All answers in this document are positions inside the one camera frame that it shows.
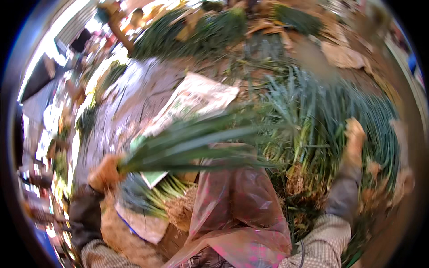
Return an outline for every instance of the person in background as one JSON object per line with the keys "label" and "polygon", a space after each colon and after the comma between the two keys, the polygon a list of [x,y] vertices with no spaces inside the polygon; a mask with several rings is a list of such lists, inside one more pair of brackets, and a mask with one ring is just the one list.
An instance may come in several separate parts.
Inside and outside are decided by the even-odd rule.
{"label": "person in background", "polygon": [[127,34],[129,30],[136,30],[137,28],[142,28],[145,25],[143,21],[144,12],[141,8],[134,10],[130,16],[130,22],[122,30],[124,34]]}
{"label": "person in background", "polygon": [[134,44],[128,40],[120,29],[120,23],[125,18],[126,13],[121,10],[121,4],[119,2],[106,0],[103,3],[99,3],[95,16],[97,20],[109,25],[112,33],[122,42],[129,53],[133,52]]}
{"label": "person in background", "polygon": [[[283,259],[279,268],[341,267],[341,253],[350,241],[351,226],[358,209],[362,149],[366,137],[362,126],[354,118],[348,120],[346,128],[347,143],[323,214],[307,237],[297,243],[297,253]],[[100,164],[103,170],[111,166],[108,159]],[[81,254],[85,268],[139,267],[109,248],[101,235],[100,201],[104,199],[104,190],[111,189],[116,183],[118,181],[90,181],[90,185],[81,185],[73,196],[69,209],[72,243]],[[246,264],[266,267],[263,260],[249,260]],[[176,267],[220,268],[232,265],[211,247],[206,247]]]}

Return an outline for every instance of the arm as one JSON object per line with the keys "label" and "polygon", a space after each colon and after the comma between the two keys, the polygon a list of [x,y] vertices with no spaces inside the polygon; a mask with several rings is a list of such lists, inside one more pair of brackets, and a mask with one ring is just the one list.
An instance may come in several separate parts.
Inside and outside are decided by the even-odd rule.
{"label": "arm", "polygon": [[279,268],[341,268],[341,253],[350,241],[351,226],[358,208],[365,139],[356,119],[348,121],[345,135],[347,143],[324,214],[317,219],[313,231],[298,243],[297,254],[284,259]]}
{"label": "arm", "polygon": [[[111,175],[116,170],[116,162],[116,157],[107,156],[97,169],[110,171],[107,174]],[[85,268],[139,267],[110,249],[103,242],[101,235],[100,201],[104,199],[105,189],[111,189],[120,180],[119,175],[109,179],[100,176],[96,170],[96,173],[88,178],[89,184],[81,185],[73,194],[69,209],[72,244],[81,256]]]}

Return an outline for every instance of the vegetable pile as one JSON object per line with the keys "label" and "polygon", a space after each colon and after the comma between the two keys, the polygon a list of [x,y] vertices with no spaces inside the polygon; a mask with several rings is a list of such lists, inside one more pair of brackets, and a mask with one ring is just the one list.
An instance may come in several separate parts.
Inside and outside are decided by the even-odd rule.
{"label": "vegetable pile", "polygon": [[273,6],[272,18],[305,35],[317,35],[323,26],[319,18],[279,3]]}
{"label": "vegetable pile", "polygon": [[106,77],[99,81],[95,87],[94,97],[99,99],[101,95],[113,84],[116,80],[124,74],[125,69],[127,68],[126,64],[120,64],[118,60],[113,61],[109,68],[106,70]]}
{"label": "vegetable pile", "polygon": [[143,60],[150,57],[161,59],[194,56],[208,58],[219,55],[228,45],[234,45],[246,32],[246,14],[241,8],[231,8],[216,14],[204,15],[196,23],[194,33],[184,41],[177,35],[186,26],[186,19],[169,26],[171,22],[185,13],[180,8],[167,12],[157,19],[135,43],[131,57]]}
{"label": "vegetable pile", "polygon": [[129,173],[121,186],[124,207],[143,215],[173,220],[174,225],[184,231],[189,231],[195,194],[193,183],[185,185],[171,174],[149,189],[138,173]]}
{"label": "vegetable pile", "polygon": [[[361,194],[384,192],[383,198],[392,198],[399,169],[399,145],[390,121],[398,119],[398,114],[386,96],[364,93],[342,79],[323,85],[296,66],[267,76],[263,87],[266,93],[259,95],[261,103],[273,105],[267,120],[294,126],[287,135],[275,129],[266,132],[271,140],[259,146],[264,157],[276,164],[267,172],[285,202],[284,213],[293,241],[311,231],[323,209],[339,169],[348,118],[356,118],[367,135]],[[362,245],[370,237],[367,234],[373,211],[364,209],[365,201],[361,199],[356,225],[360,235],[352,238],[342,255],[345,266],[359,258]]]}

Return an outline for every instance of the transparent plastic sheet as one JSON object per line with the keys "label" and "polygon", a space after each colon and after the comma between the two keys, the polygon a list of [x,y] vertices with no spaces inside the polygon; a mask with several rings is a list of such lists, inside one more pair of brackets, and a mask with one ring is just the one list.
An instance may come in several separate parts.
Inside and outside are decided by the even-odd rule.
{"label": "transparent plastic sheet", "polygon": [[189,237],[163,267],[178,267],[206,247],[236,268],[277,267],[290,256],[287,221],[264,169],[200,174]]}

